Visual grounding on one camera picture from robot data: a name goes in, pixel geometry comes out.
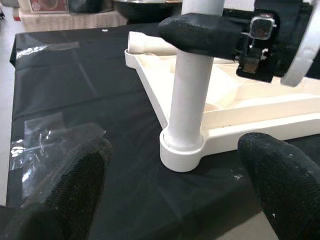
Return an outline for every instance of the table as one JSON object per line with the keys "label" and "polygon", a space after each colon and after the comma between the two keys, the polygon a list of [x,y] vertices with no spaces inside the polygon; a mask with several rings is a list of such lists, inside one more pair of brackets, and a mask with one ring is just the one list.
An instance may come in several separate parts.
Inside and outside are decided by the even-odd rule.
{"label": "table", "polygon": [[[97,123],[114,156],[90,240],[215,239],[260,211],[236,151],[204,157],[176,173],[159,155],[161,126],[137,73],[125,66],[128,32],[158,36],[156,24],[18,34],[11,140],[24,122],[62,113],[66,127]],[[54,46],[74,46],[54,50]],[[37,46],[52,48],[21,55]],[[290,141],[311,158],[320,136]],[[7,202],[21,203],[21,171],[10,171]]]}
{"label": "table", "polygon": [[19,8],[18,15],[26,32],[118,27],[126,25],[128,21],[115,10],[96,14],[47,14],[39,12],[34,14],[30,10]]}

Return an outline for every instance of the white tray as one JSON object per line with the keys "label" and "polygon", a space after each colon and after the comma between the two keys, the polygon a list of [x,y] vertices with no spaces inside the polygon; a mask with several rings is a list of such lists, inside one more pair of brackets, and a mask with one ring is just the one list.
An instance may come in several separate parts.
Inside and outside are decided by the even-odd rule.
{"label": "white tray", "polygon": [[[129,54],[126,65],[136,69],[164,129],[169,122],[176,56]],[[201,156],[237,149],[241,135],[262,132],[281,139],[320,133],[320,81],[305,78],[297,87],[241,78],[238,64],[214,64],[201,134]]]}

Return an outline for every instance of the white plastic stand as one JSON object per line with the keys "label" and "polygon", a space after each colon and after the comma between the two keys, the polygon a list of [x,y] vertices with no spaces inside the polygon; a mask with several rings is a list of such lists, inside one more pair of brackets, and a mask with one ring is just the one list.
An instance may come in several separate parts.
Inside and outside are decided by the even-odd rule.
{"label": "white plastic stand", "polygon": [[[222,15],[224,0],[184,0],[182,13]],[[170,121],[160,134],[163,164],[177,172],[194,169],[201,159],[202,116],[214,59],[177,51]]]}
{"label": "white plastic stand", "polygon": [[[223,6],[223,0],[184,0],[182,13],[221,15]],[[320,81],[306,78],[295,88],[279,78],[258,82],[238,77],[236,64],[213,65],[211,57],[180,50],[176,56],[126,51],[125,58],[161,123],[160,157],[173,171],[191,171],[206,155],[237,149],[248,132],[280,140],[320,133]]]}

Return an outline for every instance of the white tube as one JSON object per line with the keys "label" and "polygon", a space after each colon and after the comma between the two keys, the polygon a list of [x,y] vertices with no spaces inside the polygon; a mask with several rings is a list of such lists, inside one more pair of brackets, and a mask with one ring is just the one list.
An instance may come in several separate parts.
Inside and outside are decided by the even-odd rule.
{"label": "white tube", "polygon": [[225,0],[183,0],[181,14],[207,14],[222,16]]}
{"label": "white tube", "polygon": [[130,31],[128,38],[128,53],[152,53],[158,56],[170,56],[177,54],[177,48],[161,37],[148,36],[142,32]]}
{"label": "white tube", "polygon": [[[182,14],[221,16],[224,2],[183,0]],[[213,57],[177,51],[171,113],[164,135],[165,143],[173,150],[195,151],[203,143],[200,128],[213,60]]]}

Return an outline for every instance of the black fabric pad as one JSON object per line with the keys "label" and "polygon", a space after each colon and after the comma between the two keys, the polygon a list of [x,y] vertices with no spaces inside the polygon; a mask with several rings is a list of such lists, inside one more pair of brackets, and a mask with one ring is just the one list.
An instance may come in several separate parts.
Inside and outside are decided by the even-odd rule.
{"label": "black fabric pad", "polygon": [[2,238],[87,239],[111,155],[111,144],[103,138],[74,148],[18,210]]}
{"label": "black fabric pad", "polygon": [[262,133],[244,135],[238,152],[278,238],[320,239],[320,167],[299,148]]}

